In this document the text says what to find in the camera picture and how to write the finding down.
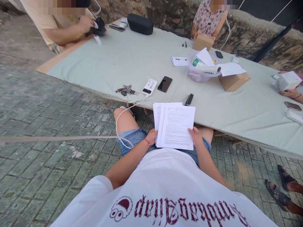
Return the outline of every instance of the gray strap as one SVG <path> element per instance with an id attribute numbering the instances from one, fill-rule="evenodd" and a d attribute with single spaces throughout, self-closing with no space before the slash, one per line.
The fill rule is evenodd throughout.
<path id="1" fill-rule="evenodd" d="M 19 137 L 0 137 L 0 143 L 15 143 L 15 142 L 40 142 L 40 141 L 61 141 L 61 140 L 78 140 L 78 139 L 111 139 L 118 138 L 121 140 L 125 140 L 129 142 L 129 144 L 133 146 L 133 144 L 119 136 L 78 136 L 78 137 L 29 137 L 29 136 L 19 136 Z"/>

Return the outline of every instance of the person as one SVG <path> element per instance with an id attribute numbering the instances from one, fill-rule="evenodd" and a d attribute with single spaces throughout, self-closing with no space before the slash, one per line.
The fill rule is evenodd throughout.
<path id="1" fill-rule="evenodd" d="M 114 111 L 115 120 L 123 110 Z M 157 131 L 146 134 L 129 111 L 121 114 L 117 131 L 134 148 L 119 141 L 122 158 L 92 178 L 52 227 L 276 226 L 247 197 L 227 188 L 209 154 L 212 129 L 188 129 L 193 151 L 158 149 Z"/>
<path id="2" fill-rule="evenodd" d="M 282 187 L 285 191 L 303 194 L 303 185 L 299 184 L 295 178 L 287 173 L 284 166 L 278 165 L 278 171 L 281 177 Z M 291 198 L 281 192 L 275 184 L 269 180 L 265 180 L 265 186 L 283 211 L 303 216 L 303 209 L 292 202 Z"/>
<path id="3" fill-rule="evenodd" d="M 303 75 L 298 74 L 298 76 L 303 80 Z M 292 98 L 293 100 L 303 104 L 303 82 L 297 86 L 296 89 L 288 90 L 288 91 L 280 91 L 280 95 L 285 97 Z"/>
<path id="4" fill-rule="evenodd" d="M 76 12 L 76 8 L 46 8 L 39 0 L 21 0 L 21 3 L 45 43 L 56 54 L 85 38 L 90 28 L 95 26 L 94 16 L 87 8 Z"/>
<path id="5" fill-rule="evenodd" d="M 228 10 L 225 7 L 223 0 L 203 0 L 193 20 L 191 40 L 204 34 L 215 41 L 227 18 Z"/>

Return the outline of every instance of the table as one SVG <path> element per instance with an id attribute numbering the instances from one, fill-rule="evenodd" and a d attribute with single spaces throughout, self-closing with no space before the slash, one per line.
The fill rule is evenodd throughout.
<path id="1" fill-rule="evenodd" d="M 234 92 L 225 92 L 217 77 L 200 84 L 187 76 L 187 68 L 173 67 L 171 56 L 187 56 L 191 51 L 187 38 L 157 28 L 150 36 L 127 28 L 124 32 L 110 29 L 101 40 L 102 45 L 94 39 L 78 43 L 37 71 L 122 102 L 126 98 L 115 93 L 122 85 L 132 84 L 132 89 L 140 92 L 148 79 L 160 83 L 168 76 L 173 81 L 167 93 L 155 90 L 140 107 L 152 109 L 154 102 L 185 103 L 193 93 L 191 106 L 196 107 L 196 123 L 278 155 L 303 158 L 303 126 L 285 115 L 284 101 L 294 101 L 279 95 L 272 85 L 271 76 L 277 70 L 241 58 L 240 64 L 251 80 Z M 182 47 L 185 41 L 187 48 Z M 222 63 L 232 61 L 233 55 L 222 54 Z M 128 96 L 130 103 L 144 97 Z"/>

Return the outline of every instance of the foot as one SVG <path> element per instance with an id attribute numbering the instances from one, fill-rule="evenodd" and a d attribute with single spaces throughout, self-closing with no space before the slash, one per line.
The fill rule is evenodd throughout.
<path id="1" fill-rule="evenodd" d="M 127 107 L 125 107 L 125 106 L 120 106 L 120 108 L 121 109 L 127 109 Z M 133 112 L 131 111 L 131 110 L 128 110 L 131 114 L 132 114 L 132 116 L 134 117 L 134 119 L 135 119 L 135 115 L 133 114 Z"/>
<path id="2" fill-rule="evenodd" d="M 287 173 L 284 166 L 278 165 L 282 186 L 286 191 L 293 191 L 294 186 L 298 183 L 289 173 Z"/>
<path id="3" fill-rule="evenodd" d="M 281 207 L 283 211 L 288 212 L 288 205 L 291 204 L 291 199 L 285 195 L 283 192 L 281 192 L 275 184 L 270 182 L 269 180 L 265 180 L 265 185 L 270 193 L 270 195 L 275 199 L 277 204 Z"/>

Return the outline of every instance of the floral shirt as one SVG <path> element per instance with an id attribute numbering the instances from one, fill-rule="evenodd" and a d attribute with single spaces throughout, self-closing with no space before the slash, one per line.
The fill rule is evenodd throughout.
<path id="1" fill-rule="evenodd" d="M 222 19 L 226 10 L 217 10 L 214 14 L 211 13 L 210 0 L 204 0 L 196 13 L 194 24 L 198 24 L 198 30 L 201 30 L 203 34 L 212 36 L 216 30 L 219 22 Z"/>

